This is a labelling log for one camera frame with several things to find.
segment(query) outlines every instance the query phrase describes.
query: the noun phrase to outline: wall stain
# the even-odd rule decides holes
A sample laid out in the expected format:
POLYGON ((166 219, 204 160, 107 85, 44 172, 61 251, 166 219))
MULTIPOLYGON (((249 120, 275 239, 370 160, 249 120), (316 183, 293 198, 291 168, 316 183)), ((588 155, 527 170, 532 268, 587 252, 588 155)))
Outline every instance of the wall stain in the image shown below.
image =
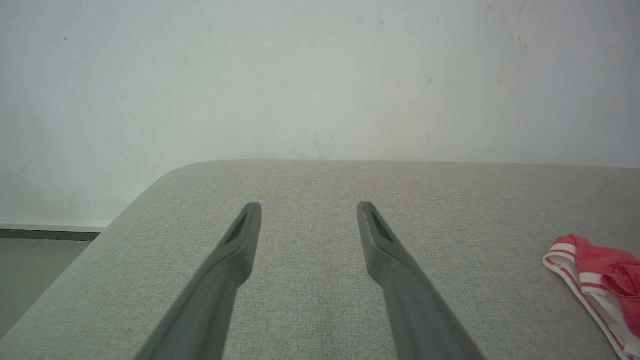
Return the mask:
POLYGON ((382 25, 383 28, 387 28, 387 25, 385 24, 385 21, 382 19, 382 13, 378 14, 378 22, 380 23, 380 25, 382 25))
POLYGON ((522 6, 520 7, 520 11, 518 12, 518 16, 520 16, 520 14, 522 13, 522 10, 524 10, 524 6, 527 4, 527 0, 524 0, 524 2, 522 3, 522 6))
POLYGON ((316 137, 316 150, 318 151, 318 158, 320 160, 323 160, 324 156, 322 155, 322 150, 320 150, 320 140, 318 140, 318 132, 317 131, 314 133, 314 136, 316 137))

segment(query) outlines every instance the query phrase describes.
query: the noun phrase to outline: fabric upholstery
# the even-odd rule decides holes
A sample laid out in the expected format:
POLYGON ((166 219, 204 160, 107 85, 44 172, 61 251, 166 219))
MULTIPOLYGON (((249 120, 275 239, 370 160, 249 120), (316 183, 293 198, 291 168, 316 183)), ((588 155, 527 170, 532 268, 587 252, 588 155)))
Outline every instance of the fabric upholstery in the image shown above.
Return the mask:
POLYGON ((488 359, 616 359, 541 259, 558 236, 640 255, 640 170, 214 161, 144 191, 0 341, 0 359, 131 359, 247 202, 263 207, 226 359, 393 359, 356 205, 373 202, 488 359))

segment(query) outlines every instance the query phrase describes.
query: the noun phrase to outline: floor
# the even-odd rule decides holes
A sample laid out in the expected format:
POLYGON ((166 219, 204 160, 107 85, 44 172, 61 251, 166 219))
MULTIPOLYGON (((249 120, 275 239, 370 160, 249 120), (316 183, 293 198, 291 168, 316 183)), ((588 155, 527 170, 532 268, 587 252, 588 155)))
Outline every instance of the floor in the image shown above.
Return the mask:
POLYGON ((89 244, 0 238, 0 339, 89 244))

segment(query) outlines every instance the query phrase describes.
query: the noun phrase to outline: baseboard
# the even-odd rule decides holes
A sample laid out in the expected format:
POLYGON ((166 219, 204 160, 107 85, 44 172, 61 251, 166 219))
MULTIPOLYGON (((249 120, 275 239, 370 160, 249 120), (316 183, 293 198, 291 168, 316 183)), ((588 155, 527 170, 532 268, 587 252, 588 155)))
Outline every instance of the baseboard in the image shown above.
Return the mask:
POLYGON ((27 224, 7 220, 0 220, 0 229, 32 230, 32 231, 60 231, 69 233, 101 233, 109 224, 63 225, 63 224, 27 224))

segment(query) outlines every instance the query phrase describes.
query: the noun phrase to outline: white wall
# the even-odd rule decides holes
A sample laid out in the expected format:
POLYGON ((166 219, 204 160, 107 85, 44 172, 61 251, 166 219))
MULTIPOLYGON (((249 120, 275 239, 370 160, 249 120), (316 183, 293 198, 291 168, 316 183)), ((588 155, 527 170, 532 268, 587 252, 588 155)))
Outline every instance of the white wall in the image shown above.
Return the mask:
POLYGON ((103 226, 203 160, 640 167, 640 2, 522 6, 3 1, 0 222, 103 226))

